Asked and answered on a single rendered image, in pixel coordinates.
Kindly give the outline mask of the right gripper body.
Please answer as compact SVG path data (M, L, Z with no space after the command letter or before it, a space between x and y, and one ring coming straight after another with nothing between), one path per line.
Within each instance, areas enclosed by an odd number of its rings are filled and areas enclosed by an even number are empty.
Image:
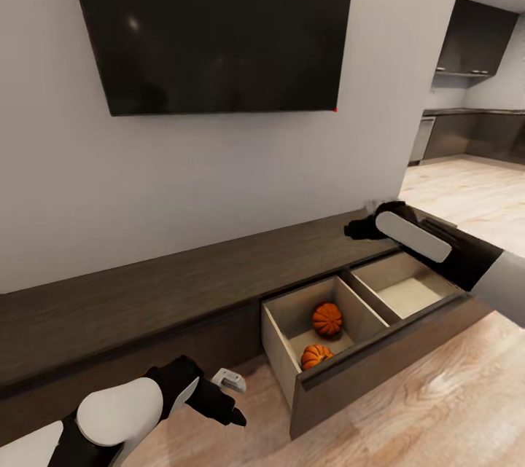
M352 240L359 239L373 239L377 240L376 237L373 237L373 234L370 234L368 231L369 222L371 222L373 217L367 217L363 220L351 220L349 223L349 229L351 230Z

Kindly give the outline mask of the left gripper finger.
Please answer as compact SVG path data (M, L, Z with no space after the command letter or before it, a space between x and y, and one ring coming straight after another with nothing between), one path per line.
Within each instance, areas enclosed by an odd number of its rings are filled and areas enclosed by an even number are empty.
M245 426L247 424L246 418L244 418L243 413L238 408L234 409L233 412L231 412L231 418L228 422L242 426Z

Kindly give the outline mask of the pumpkin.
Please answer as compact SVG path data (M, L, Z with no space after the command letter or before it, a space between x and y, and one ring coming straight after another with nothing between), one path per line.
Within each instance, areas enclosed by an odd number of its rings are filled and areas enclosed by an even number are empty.
M343 326L342 312L336 305L328 302L316 306L312 320L317 333L327 338L339 335Z
M308 346L304 350L300 362L303 370L307 370L331 356L333 356L333 353L328 348L317 344L314 346Z

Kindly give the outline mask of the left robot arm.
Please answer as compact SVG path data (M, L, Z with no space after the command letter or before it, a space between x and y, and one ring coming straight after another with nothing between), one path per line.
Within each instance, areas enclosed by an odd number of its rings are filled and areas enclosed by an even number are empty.
M152 366L143 377L92 392L65 418L0 448L0 467L120 467L139 443L179 406L189 404L221 424L245 426L229 387L246 390L237 372L220 369L214 378L185 354Z

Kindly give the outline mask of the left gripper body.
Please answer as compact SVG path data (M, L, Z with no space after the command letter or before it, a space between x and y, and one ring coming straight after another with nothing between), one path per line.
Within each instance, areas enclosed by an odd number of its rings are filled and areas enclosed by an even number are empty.
M207 397L206 403L197 410L207 418L214 418L214 420L219 421L221 424L230 425L228 421L231 418L231 412L236 409L234 402L231 396L225 395L225 393L212 383L210 384L209 396Z

